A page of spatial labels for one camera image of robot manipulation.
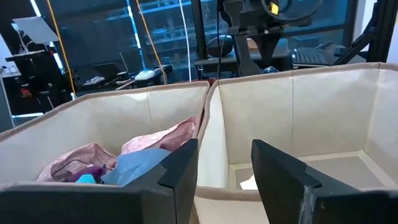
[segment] yellow object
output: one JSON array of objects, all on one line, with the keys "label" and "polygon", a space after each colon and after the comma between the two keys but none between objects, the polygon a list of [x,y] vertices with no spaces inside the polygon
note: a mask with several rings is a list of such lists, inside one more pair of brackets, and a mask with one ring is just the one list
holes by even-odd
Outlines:
[{"label": "yellow object", "polygon": [[161,64],[161,62],[160,62],[160,60],[159,60],[159,57],[157,56],[157,52],[156,52],[156,49],[155,49],[155,45],[154,45],[154,42],[152,41],[152,38],[150,37],[150,33],[149,33],[149,30],[148,30],[148,27],[147,27],[147,22],[145,21],[144,13],[143,13],[142,10],[141,10],[141,6],[139,5],[139,1],[136,0],[136,3],[137,3],[137,6],[138,6],[139,14],[141,15],[142,21],[143,21],[143,23],[144,23],[144,27],[145,27],[145,30],[146,30],[146,32],[147,32],[149,42],[150,42],[150,44],[151,44],[151,46],[152,46],[152,49],[154,50],[157,63],[159,63],[160,69],[162,70],[164,85],[166,85],[166,84],[167,84],[166,73],[164,72],[163,67],[161,66],[162,64]]},{"label": "yellow object", "polygon": [[271,3],[271,12],[275,15],[279,14],[279,6],[275,3]]},{"label": "yellow object", "polygon": [[69,67],[69,62],[68,62],[67,54],[65,53],[65,48],[63,47],[63,43],[62,43],[60,31],[58,30],[58,25],[57,25],[57,22],[55,21],[55,16],[54,16],[54,12],[53,12],[52,7],[51,7],[50,0],[47,0],[47,4],[49,5],[49,9],[50,9],[50,13],[51,13],[51,18],[52,18],[52,20],[53,20],[53,22],[54,22],[54,26],[55,26],[55,31],[57,31],[58,38],[60,39],[60,45],[61,45],[61,50],[62,50],[63,58],[65,59],[65,63],[66,63],[66,65],[67,65],[67,69],[68,69],[69,80],[70,80],[70,86],[71,86],[71,88],[72,88],[73,94],[76,96],[75,86],[73,85],[72,72],[71,72],[70,67]]}]

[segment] purple cloth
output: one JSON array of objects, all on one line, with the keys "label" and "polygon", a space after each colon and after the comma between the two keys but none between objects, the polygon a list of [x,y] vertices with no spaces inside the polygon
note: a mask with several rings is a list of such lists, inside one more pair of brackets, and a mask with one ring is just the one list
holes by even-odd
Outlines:
[{"label": "purple cloth", "polygon": [[91,166],[91,167],[87,167],[86,169],[83,169],[79,172],[77,172],[76,174],[71,175],[70,177],[68,177],[65,182],[69,182],[69,183],[74,183],[76,182],[82,175],[85,174],[91,174],[94,179],[95,182],[97,184],[101,183],[101,177],[103,175],[105,175],[106,173],[106,169],[104,167],[100,167],[100,166]]}]

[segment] orange cable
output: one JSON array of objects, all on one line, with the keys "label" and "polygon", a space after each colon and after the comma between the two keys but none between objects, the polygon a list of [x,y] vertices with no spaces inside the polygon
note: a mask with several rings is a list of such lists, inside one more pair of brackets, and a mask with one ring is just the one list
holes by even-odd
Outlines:
[{"label": "orange cable", "polygon": [[144,27],[145,27],[145,30],[146,30],[146,32],[147,32],[147,35],[148,35],[148,38],[149,38],[149,42],[150,42],[150,44],[151,44],[151,46],[152,46],[152,49],[154,50],[157,63],[159,63],[159,67],[160,67],[160,69],[162,70],[164,85],[166,85],[166,84],[167,84],[166,73],[164,72],[163,66],[162,66],[162,64],[161,64],[161,62],[160,62],[160,60],[159,60],[159,57],[157,56],[156,48],[155,48],[154,42],[152,41],[152,38],[150,37],[150,33],[149,33],[149,30],[148,30],[148,27],[147,27],[147,22],[145,21],[144,13],[143,13],[142,10],[141,10],[141,6],[139,5],[139,1],[136,0],[136,3],[137,3],[137,6],[138,6],[138,10],[139,10],[139,12],[140,12],[140,14],[141,14],[142,21],[144,22]]},{"label": "orange cable", "polygon": [[63,54],[63,58],[65,59],[65,63],[67,65],[67,69],[68,69],[68,73],[69,73],[70,86],[72,88],[73,94],[76,96],[75,86],[73,85],[72,72],[70,71],[67,54],[65,53],[65,49],[63,47],[60,31],[58,30],[58,25],[57,25],[57,22],[55,21],[55,16],[54,16],[54,12],[53,12],[52,7],[51,7],[50,0],[47,0],[47,4],[49,5],[49,8],[50,8],[50,13],[51,13],[51,17],[52,17],[52,20],[54,22],[54,25],[55,25],[55,30],[57,31],[58,38],[60,39],[61,51],[62,51],[62,54]]}]

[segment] pink cloth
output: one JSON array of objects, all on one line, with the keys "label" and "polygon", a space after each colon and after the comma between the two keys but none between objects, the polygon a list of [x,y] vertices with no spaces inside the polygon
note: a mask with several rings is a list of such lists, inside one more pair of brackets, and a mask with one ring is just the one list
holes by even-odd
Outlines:
[{"label": "pink cloth", "polygon": [[88,166],[115,167],[116,156],[110,154],[97,143],[91,143],[68,152],[44,167],[36,181],[61,182]]},{"label": "pink cloth", "polygon": [[196,121],[197,117],[193,116],[165,131],[135,137],[123,145],[121,154],[137,152],[150,147],[173,152],[193,137]]}]

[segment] beige box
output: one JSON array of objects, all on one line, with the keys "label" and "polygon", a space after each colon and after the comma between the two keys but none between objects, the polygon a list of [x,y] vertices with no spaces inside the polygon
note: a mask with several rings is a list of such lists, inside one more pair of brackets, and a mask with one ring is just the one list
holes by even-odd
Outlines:
[{"label": "beige box", "polygon": [[54,159],[91,142],[117,156],[130,139],[190,116],[198,118],[196,137],[208,89],[208,82],[182,83],[95,93],[65,103],[0,134],[0,185],[34,181]]},{"label": "beige box", "polygon": [[357,189],[398,183],[398,65],[217,81],[201,130],[192,222],[267,223],[251,167],[261,139]]}]

